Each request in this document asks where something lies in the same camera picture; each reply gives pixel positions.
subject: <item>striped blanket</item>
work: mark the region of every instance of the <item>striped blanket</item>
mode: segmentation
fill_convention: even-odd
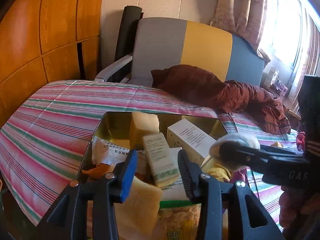
[[[34,93],[0,131],[0,170],[26,216],[37,225],[69,181],[76,178],[89,141],[107,111],[141,110],[218,118],[228,133],[247,132],[261,144],[275,141],[296,149],[297,132],[271,135],[247,114],[217,114],[142,86],[91,82],[52,82]],[[278,187],[260,188],[274,212]]]
[[[263,182],[261,180],[263,175],[255,171],[251,171],[250,168],[247,168],[247,173],[250,189],[260,200],[260,202],[271,215],[274,222],[282,231],[283,228],[279,225],[280,207],[278,204],[279,197],[283,192],[281,187]]]

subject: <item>gold metal tray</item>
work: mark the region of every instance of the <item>gold metal tray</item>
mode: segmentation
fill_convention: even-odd
[[[185,118],[195,126],[200,128],[212,138],[217,139],[227,134],[226,129],[219,119],[210,117],[199,117],[193,115],[182,114],[164,114],[153,113],[158,116],[159,130],[166,137],[167,128]],[[113,142],[119,146],[130,149],[129,130],[131,122],[131,112],[106,112],[99,122],[93,136],[99,136],[102,139]],[[92,164],[92,140],[82,159],[82,163],[78,172],[78,181],[85,182],[87,175],[81,173],[81,170],[89,170],[94,168]]]

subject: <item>snack bag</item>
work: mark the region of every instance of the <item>snack bag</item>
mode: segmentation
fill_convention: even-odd
[[[165,224],[167,240],[195,240],[201,205],[160,209],[158,216]]]

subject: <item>brown jacket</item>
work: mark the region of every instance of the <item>brown jacket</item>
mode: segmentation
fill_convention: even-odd
[[[268,133],[290,133],[291,126],[279,99],[266,90],[230,80],[221,82],[214,74],[190,65],[152,70],[152,87],[162,89],[189,103],[218,112],[246,111]]]

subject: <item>yellow cloth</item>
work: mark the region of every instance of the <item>yellow cloth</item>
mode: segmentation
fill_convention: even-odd
[[[220,164],[215,163],[212,168],[207,170],[207,173],[221,182],[229,182],[231,173]]]
[[[283,145],[276,141],[275,143],[271,144],[271,146],[278,147],[278,148],[283,148]]]

